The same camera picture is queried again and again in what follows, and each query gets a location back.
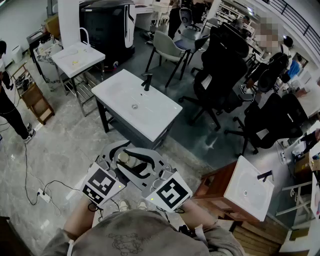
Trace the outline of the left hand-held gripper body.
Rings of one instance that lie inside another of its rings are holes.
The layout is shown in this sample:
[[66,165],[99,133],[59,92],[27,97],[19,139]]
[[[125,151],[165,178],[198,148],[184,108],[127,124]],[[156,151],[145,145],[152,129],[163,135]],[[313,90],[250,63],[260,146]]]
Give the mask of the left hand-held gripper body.
[[80,192],[98,208],[122,191],[128,184],[128,178],[115,167],[105,154],[97,157],[88,168]]

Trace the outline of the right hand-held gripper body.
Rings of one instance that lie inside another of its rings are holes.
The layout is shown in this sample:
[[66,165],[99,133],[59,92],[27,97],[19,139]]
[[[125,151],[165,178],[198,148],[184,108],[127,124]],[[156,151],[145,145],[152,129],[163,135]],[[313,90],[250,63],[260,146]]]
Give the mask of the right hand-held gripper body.
[[162,166],[141,194],[150,203],[170,213],[193,195],[179,172],[168,164]]

